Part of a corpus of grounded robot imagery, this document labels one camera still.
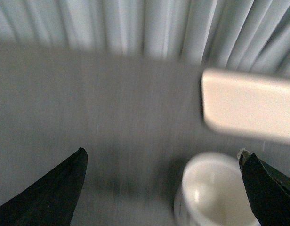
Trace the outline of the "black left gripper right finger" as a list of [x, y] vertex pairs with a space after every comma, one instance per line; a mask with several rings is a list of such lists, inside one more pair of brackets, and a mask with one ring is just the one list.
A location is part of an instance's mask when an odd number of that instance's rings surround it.
[[290, 226], [290, 177], [241, 149], [237, 154], [250, 208], [262, 226]]

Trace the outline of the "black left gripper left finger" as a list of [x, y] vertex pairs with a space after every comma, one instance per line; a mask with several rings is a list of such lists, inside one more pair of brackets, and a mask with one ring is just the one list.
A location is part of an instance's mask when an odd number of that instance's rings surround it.
[[85, 180], [88, 154], [66, 160], [0, 206], [0, 226], [69, 226]]

